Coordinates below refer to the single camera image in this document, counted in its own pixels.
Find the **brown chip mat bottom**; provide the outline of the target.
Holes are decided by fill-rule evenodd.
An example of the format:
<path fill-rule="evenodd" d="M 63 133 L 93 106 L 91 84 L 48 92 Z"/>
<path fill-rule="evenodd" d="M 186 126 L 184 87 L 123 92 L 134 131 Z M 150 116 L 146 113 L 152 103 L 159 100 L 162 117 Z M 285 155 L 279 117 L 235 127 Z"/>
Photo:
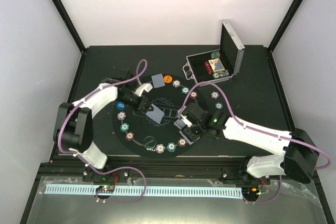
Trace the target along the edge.
<path fill-rule="evenodd" d="M 178 145 L 179 145 L 180 147 L 185 147 L 186 144 L 187 144 L 186 139 L 184 139 L 184 138 L 180 138 L 180 139 L 178 140 Z"/>

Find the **brown chip mat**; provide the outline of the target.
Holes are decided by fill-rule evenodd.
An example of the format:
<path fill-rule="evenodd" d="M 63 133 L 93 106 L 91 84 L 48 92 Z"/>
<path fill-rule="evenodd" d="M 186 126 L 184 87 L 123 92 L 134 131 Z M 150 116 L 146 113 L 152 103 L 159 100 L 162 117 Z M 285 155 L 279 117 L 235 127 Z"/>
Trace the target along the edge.
<path fill-rule="evenodd" d="M 134 133 L 133 132 L 127 132 L 125 135 L 125 139 L 127 141 L 133 141 L 134 140 Z"/>
<path fill-rule="evenodd" d="M 186 144 L 187 144 L 186 139 L 184 139 L 184 138 L 180 138 L 180 139 L 178 140 L 178 145 L 179 145 L 180 147 L 185 147 Z"/>
<path fill-rule="evenodd" d="M 198 94 L 197 94 L 196 91 L 192 91 L 192 92 L 190 93 L 190 98 L 193 99 L 193 100 L 196 99 L 197 96 L 198 96 Z"/>

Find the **blue playing card deck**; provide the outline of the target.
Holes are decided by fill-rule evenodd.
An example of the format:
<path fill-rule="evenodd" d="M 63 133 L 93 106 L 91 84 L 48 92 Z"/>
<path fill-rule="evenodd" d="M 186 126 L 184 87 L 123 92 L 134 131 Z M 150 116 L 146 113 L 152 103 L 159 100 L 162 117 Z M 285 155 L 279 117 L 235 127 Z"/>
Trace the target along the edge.
<path fill-rule="evenodd" d="M 185 122 L 184 122 L 182 119 L 178 119 L 178 120 L 176 120 L 176 121 L 174 122 L 174 125 L 175 125 L 179 130 L 183 129 L 183 128 L 186 126 Z"/>

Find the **blue small blind button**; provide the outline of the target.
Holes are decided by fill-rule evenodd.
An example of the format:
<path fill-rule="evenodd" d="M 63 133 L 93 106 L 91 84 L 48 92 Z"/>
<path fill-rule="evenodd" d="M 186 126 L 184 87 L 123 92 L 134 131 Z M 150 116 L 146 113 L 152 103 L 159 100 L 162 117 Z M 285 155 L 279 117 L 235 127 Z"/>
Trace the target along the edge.
<path fill-rule="evenodd" d="M 125 109 L 125 107 L 126 107 L 126 105 L 125 105 L 125 103 L 123 103 L 123 102 L 121 102 L 121 101 L 118 101 L 117 103 L 116 103 L 116 108 L 118 109 L 118 110 L 124 110 Z"/>

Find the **white chip mat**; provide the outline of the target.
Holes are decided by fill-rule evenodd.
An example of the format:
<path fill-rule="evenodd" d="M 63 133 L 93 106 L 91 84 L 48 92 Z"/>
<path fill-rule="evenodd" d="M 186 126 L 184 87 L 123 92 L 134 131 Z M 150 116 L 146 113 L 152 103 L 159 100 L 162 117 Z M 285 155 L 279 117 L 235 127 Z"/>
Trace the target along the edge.
<path fill-rule="evenodd" d="M 172 82 L 173 87 L 178 88 L 181 86 L 181 82 L 179 80 L 174 80 Z"/>
<path fill-rule="evenodd" d="M 162 154 L 165 151 L 165 146 L 163 144 L 158 144 L 155 147 L 155 151 L 159 154 Z"/>
<path fill-rule="evenodd" d="M 117 119 L 120 120 L 120 121 L 123 121 L 126 117 L 126 113 L 123 112 L 123 111 L 120 111 L 118 114 L 117 114 Z"/>

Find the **teal chip mat bottom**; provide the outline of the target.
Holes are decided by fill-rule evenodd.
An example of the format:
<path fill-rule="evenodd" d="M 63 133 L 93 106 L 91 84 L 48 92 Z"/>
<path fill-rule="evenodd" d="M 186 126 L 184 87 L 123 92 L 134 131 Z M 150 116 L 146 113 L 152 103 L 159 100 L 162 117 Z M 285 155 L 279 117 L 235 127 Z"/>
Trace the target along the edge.
<path fill-rule="evenodd" d="M 175 152 L 175 150 L 176 150 L 176 145 L 175 145 L 175 143 L 173 143 L 173 142 L 170 142 L 170 143 L 168 143 L 168 145 L 167 145 L 167 150 L 169 151 L 169 152 Z"/>

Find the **teal chip mat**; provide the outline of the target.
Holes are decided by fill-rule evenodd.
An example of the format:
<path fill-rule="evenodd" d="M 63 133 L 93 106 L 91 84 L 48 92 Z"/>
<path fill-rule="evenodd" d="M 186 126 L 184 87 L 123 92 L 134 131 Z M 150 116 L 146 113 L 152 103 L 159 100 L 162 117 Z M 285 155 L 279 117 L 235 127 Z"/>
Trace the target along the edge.
<path fill-rule="evenodd" d="M 187 88 L 187 87 L 183 87 L 183 88 L 181 89 L 181 91 L 182 91 L 183 94 L 188 94 L 188 93 L 189 93 L 189 88 Z"/>
<path fill-rule="evenodd" d="M 127 132 L 127 131 L 129 130 L 129 124 L 127 124 L 127 123 L 122 123 L 122 124 L 120 125 L 120 130 L 121 130 L 122 132 Z"/>
<path fill-rule="evenodd" d="M 167 150 L 169 151 L 169 152 L 175 152 L 175 150 L 176 150 L 176 145 L 175 145 L 175 143 L 173 143 L 173 142 L 170 142 L 170 143 L 168 143 L 168 145 L 167 145 Z"/>

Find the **blue card mat top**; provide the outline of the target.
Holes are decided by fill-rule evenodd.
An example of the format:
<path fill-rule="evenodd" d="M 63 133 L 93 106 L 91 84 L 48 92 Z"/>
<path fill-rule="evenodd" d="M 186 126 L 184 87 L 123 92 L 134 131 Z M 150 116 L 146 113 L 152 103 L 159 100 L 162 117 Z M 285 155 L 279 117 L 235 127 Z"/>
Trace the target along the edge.
<path fill-rule="evenodd" d="M 151 79 L 154 88 L 161 88 L 165 86 L 163 75 L 161 73 L 152 75 Z"/>

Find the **orange big blind button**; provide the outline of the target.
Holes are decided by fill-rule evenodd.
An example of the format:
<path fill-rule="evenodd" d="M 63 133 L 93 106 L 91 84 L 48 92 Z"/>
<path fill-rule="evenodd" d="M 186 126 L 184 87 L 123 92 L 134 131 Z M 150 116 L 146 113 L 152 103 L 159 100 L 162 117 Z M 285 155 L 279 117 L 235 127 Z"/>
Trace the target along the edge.
<path fill-rule="evenodd" d="M 171 83 L 171 82 L 173 81 L 173 78 L 172 78 L 171 75 L 165 75 L 165 76 L 163 77 L 163 81 L 164 81 L 165 83 Z"/>

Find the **teal poker chip stack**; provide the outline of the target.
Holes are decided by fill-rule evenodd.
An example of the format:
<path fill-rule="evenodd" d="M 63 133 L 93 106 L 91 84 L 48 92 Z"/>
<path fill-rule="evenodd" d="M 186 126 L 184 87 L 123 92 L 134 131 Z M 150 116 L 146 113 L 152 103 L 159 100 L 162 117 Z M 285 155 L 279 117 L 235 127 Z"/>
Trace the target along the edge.
<path fill-rule="evenodd" d="M 223 108 L 223 104 L 217 102 L 217 103 L 215 104 L 215 108 L 218 109 L 218 110 L 221 110 L 221 109 Z"/>

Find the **white chip mat bottom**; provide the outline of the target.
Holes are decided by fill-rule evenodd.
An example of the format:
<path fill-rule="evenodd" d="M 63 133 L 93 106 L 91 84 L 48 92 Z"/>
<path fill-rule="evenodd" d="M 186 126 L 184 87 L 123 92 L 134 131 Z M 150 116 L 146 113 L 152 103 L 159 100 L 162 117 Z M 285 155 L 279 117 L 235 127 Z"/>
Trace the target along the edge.
<path fill-rule="evenodd" d="M 155 147 L 155 151 L 159 154 L 162 154 L 165 151 L 165 146 L 163 144 L 158 144 Z"/>

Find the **brown chip mat top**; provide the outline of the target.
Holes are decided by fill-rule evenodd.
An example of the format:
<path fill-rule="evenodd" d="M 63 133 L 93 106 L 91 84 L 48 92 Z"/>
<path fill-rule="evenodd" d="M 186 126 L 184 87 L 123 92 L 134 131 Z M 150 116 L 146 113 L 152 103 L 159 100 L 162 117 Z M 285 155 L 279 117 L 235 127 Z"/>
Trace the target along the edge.
<path fill-rule="evenodd" d="M 197 96 L 198 96 L 198 94 L 197 94 L 196 91 L 192 91 L 192 92 L 190 93 L 190 98 L 193 99 L 193 100 L 196 99 Z"/>

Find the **white chip mat top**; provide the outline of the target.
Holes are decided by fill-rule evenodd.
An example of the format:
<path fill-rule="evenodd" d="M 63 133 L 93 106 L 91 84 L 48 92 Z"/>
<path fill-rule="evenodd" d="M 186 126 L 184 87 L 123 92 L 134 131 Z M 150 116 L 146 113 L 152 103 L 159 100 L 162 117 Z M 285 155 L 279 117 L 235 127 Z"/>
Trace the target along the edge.
<path fill-rule="evenodd" d="M 178 88 L 181 86 L 181 82 L 179 80 L 174 80 L 172 82 L 173 87 Z"/>

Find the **teal chip mat top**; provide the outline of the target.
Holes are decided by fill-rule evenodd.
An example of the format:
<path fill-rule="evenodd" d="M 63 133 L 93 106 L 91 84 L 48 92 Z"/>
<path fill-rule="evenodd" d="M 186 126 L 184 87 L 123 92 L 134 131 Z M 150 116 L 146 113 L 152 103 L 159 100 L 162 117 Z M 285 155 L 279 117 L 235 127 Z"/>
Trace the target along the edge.
<path fill-rule="evenodd" d="M 183 87 L 183 88 L 181 89 L 181 91 L 182 91 L 183 94 L 188 94 L 188 93 L 189 93 L 189 88 L 187 88 L 187 87 Z"/>

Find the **white purple chip stack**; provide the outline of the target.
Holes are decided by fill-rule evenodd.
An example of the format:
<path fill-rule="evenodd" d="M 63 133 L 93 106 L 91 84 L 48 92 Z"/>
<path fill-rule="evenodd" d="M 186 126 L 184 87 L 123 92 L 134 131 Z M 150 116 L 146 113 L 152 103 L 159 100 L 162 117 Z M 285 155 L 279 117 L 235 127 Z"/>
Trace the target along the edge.
<path fill-rule="evenodd" d="M 218 97 L 219 97 L 219 94 L 218 94 L 218 92 L 212 92 L 211 93 L 211 97 L 213 98 L 213 99 L 218 99 Z"/>

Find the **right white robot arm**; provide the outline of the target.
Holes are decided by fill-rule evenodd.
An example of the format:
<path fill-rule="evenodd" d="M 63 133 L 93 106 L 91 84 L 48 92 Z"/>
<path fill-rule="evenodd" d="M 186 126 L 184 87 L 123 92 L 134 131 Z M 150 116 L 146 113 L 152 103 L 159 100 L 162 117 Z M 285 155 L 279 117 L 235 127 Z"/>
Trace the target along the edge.
<path fill-rule="evenodd" d="M 245 184 L 267 175 L 285 175 L 303 184 L 312 180 L 319 153 L 302 129 L 274 130 L 228 116 L 220 110 L 211 113 L 196 103 L 179 109 L 174 124 L 189 144 L 202 138 L 226 139 L 267 151 L 267 156 L 249 157 L 240 168 L 238 176 Z"/>

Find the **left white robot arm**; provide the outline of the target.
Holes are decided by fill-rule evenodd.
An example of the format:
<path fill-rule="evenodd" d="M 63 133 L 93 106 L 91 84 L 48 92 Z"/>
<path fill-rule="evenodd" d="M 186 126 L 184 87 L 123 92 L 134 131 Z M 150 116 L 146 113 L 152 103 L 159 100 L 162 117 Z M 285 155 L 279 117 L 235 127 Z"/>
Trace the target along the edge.
<path fill-rule="evenodd" d="M 58 108 L 53 138 L 59 151 L 78 157 L 94 169 L 94 175 L 102 182 L 112 177 L 113 169 L 107 165 L 107 155 L 94 143 L 93 118 L 115 101 L 135 111 L 153 111 L 145 95 L 153 89 L 152 84 L 139 83 L 135 90 L 129 88 L 130 82 L 138 80 L 139 75 L 127 80 L 106 78 L 85 97 L 73 103 L 62 103 Z"/>

